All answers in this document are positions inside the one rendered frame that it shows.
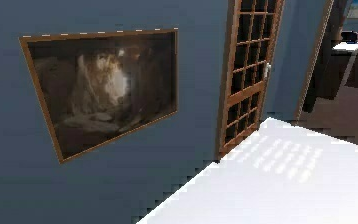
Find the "brown lattice room door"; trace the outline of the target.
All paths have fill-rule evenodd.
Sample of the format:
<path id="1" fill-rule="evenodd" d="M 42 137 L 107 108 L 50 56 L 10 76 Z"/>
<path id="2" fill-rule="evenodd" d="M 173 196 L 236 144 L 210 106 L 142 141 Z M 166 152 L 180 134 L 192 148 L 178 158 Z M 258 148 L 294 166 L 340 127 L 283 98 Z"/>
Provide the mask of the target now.
<path id="1" fill-rule="evenodd" d="M 229 0 L 214 158 L 220 160 L 261 123 L 267 80 L 286 0 Z"/>

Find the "brown framed dark painting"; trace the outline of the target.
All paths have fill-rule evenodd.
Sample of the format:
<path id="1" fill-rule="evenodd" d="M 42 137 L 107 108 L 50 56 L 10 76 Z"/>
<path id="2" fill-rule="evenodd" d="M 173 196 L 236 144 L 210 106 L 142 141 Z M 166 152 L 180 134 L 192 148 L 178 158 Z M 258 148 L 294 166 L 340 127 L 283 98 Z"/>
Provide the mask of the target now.
<path id="1" fill-rule="evenodd" d="M 19 43 L 61 164 L 178 112 L 176 28 Z"/>

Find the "white table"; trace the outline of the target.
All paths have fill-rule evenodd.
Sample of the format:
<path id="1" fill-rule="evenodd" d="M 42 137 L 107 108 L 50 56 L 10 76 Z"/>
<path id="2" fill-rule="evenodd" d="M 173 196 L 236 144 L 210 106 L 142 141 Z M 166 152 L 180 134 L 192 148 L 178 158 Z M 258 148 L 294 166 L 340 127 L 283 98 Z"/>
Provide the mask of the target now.
<path id="1" fill-rule="evenodd" d="M 334 71 L 336 78 L 335 95 L 340 95 L 342 87 L 358 89 L 358 42 L 355 44 L 340 43 L 333 48 Z"/>

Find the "black object on table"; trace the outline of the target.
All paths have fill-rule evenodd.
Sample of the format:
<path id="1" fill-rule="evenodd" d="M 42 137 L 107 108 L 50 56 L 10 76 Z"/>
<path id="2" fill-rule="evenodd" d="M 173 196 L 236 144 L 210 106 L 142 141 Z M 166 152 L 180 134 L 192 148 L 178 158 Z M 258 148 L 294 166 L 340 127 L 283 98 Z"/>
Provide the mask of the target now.
<path id="1" fill-rule="evenodd" d="M 342 42 L 347 44 L 358 43 L 358 32 L 356 31 L 342 31 L 341 32 Z"/>

